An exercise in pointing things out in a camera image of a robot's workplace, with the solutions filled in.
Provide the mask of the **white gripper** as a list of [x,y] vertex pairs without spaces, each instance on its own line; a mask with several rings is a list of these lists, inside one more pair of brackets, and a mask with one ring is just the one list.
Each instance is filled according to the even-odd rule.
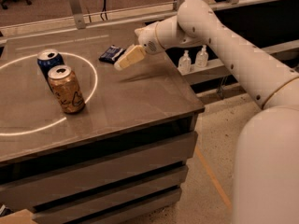
[[161,23],[156,21],[142,28],[135,29],[139,45],[131,45],[114,63],[114,68],[123,70],[132,64],[143,60],[148,54],[157,54],[165,51],[163,44]]

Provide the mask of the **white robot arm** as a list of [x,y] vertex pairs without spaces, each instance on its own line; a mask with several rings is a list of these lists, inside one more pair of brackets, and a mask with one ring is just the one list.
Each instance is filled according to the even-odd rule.
[[207,45],[260,107],[239,135],[232,224],[299,224],[299,73],[223,25],[203,0],[136,30],[125,69],[173,47]]

